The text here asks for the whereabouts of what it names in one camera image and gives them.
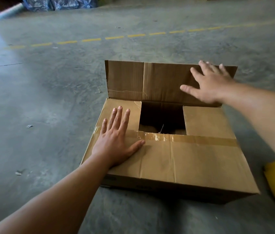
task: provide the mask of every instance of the hand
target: hand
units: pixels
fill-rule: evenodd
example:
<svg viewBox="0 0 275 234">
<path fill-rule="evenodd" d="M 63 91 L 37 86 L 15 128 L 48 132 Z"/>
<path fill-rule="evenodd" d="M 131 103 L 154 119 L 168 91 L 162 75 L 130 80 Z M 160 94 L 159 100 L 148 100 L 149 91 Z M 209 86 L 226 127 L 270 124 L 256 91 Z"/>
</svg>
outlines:
<svg viewBox="0 0 275 234">
<path fill-rule="evenodd" d="M 130 110 L 127 109 L 122 121 L 121 116 L 122 107 L 119 106 L 118 110 L 113 109 L 108 125 L 107 119 L 104 119 L 100 136 L 92 149 L 91 156 L 103 156 L 109 168 L 122 164 L 145 144 L 144 140 L 140 140 L 129 148 L 125 146 Z"/>
<path fill-rule="evenodd" d="M 199 61 L 199 65 L 203 74 L 200 74 L 193 67 L 190 71 L 199 83 L 200 89 L 189 85 L 181 85 L 180 89 L 187 94 L 193 95 L 202 102 L 222 103 L 221 92 L 223 92 L 227 86 L 235 84 L 236 82 L 230 77 L 223 64 L 219 66 L 219 69 L 209 62 Z"/>
</svg>

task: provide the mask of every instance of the cardboard box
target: cardboard box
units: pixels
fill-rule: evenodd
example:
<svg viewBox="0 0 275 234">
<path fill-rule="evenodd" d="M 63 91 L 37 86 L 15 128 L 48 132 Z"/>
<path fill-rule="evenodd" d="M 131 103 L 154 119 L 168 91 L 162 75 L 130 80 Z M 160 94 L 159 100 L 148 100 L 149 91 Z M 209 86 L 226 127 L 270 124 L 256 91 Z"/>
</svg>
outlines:
<svg viewBox="0 0 275 234">
<path fill-rule="evenodd" d="M 109 98 L 82 162 L 91 155 L 103 119 L 118 106 L 131 110 L 126 143 L 146 143 L 110 169 L 102 185 L 210 203 L 260 193 L 221 104 L 205 104 L 180 90 L 182 84 L 199 87 L 191 67 L 201 72 L 199 65 L 105 61 Z M 226 69 L 233 77 L 237 67 Z M 161 133 L 139 131 L 140 125 Z"/>
</svg>

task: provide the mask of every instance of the warehouse floor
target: warehouse floor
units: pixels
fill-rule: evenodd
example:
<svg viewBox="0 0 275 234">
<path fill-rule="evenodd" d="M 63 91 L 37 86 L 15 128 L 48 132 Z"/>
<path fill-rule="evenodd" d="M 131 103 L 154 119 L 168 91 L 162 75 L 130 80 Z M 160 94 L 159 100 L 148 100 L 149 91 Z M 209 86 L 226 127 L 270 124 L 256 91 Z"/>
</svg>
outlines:
<svg viewBox="0 0 275 234">
<path fill-rule="evenodd" d="M 275 90 L 275 0 L 24 11 L 1 19 L 0 220 L 78 167 L 107 97 L 105 59 L 205 59 L 237 65 L 237 80 Z M 238 112 L 224 108 L 261 195 L 218 206 L 99 188 L 80 233 L 275 233 L 275 200 L 262 172 L 275 154 Z"/>
</svg>

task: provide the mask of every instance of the blue plastic wrap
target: blue plastic wrap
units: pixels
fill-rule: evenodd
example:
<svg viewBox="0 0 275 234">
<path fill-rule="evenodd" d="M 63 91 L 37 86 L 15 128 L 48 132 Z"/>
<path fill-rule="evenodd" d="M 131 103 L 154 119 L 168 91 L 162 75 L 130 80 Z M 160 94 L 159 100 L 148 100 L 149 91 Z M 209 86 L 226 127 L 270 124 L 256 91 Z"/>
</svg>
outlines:
<svg viewBox="0 0 275 234">
<path fill-rule="evenodd" d="M 95 8 L 98 7 L 98 0 L 77 0 L 79 8 Z"/>
<path fill-rule="evenodd" d="M 77 0 L 51 0 L 51 3 L 56 11 L 77 9 L 79 7 Z"/>
<path fill-rule="evenodd" d="M 30 11 L 54 11 L 50 0 L 23 0 L 23 2 Z"/>
</svg>

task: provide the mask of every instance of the finger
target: finger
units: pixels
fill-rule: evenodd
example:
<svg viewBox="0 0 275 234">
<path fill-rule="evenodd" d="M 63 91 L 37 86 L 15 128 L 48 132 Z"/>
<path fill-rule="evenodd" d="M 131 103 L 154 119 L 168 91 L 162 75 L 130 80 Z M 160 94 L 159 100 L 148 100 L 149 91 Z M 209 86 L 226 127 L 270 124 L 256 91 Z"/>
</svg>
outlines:
<svg viewBox="0 0 275 234">
<path fill-rule="evenodd" d="M 216 66 L 214 66 L 214 65 L 212 65 L 210 62 L 206 62 L 207 64 L 208 64 L 208 66 L 210 67 L 210 69 L 214 72 L 214 73 L 220 73 L 220 70 L 216 67 Z"/>
<path fill-rule="evenodd" d="M 107 119 L 104 118 L 103 123 L 102 123 L 102 129 L 101 129 L 101 134 L 104 134 L 107 130 Z"/>
<path fill-rule="evenodd" d="M 204 75 L 206 75 L 207 73 L 209 73 L 211 71 L 211 69 L 209 68 L 208 64 L 205 63 L 205 61 L 200 60 L 198 64 L 200 65 L 201 70 Z"/>
<path fill-rule="evenodd" d="M 138 151 L 145 144 L 145 140 L 139 140 L 131 145 L 127 150 L 128 157 L 131 157 L 136 151 Z"/>
<path fill-rule="evenodd" d="M 189 86 L 189 85 L 181 85 L 180 89 L 190 95 L 193 95 L 195 98 L 199 97 L 199 89 L 194 88 L 193 86 Z"/>
<path fill-rule="evenodd" d="M 120 123 L 121 123 L 121 116 L 122 116 L 122 106 L 119 106 L 118 110 L 117 110 L 116 118 L 115 118 L 114 123 L 112 125 L 112 128 L 114 128 L 116 130 L 119 129 L 119 126 L 120 126 Z"/>
<path fill-rule="evenodd" d="M 109 119 L 107 130 L 110 130 L 112 128 L 115 117 L 116 117 L 116 113 L 117 113 L 117 108 L 114 108 L 113 111 L 112 111 L 112 114 L 110 116 L 110 119 Z"/>
<path fill-rule="evenodd" d="M 204 77 L 204 75 L 200 74 L 194 67 L 191 67 L 190 72 L 194 76 L 194 79 L 199 83 L 200 79 Z"/>
<path fill-rule="evenodd" d="M 227 70 L 225 69 L 225 67 L 224 67 L 223 64 L 220 64 L 219 68 L 220 68 L 220 71 L 221 71 L 223 74 L 229 75 L 229 73 L 227 72 Z"/>
<path fill-rule="evenodd" d="M 127 128 L 128 128 L 128 123 L 129 123 L 129 117 L 130 117 L 130 109 L 127 109 L 126 112 L 124 113 L 124 118 L 121 121 L 119 130 L 121 130 L 121 132 L 123 134 L 126 133 Z"/>
</svg>

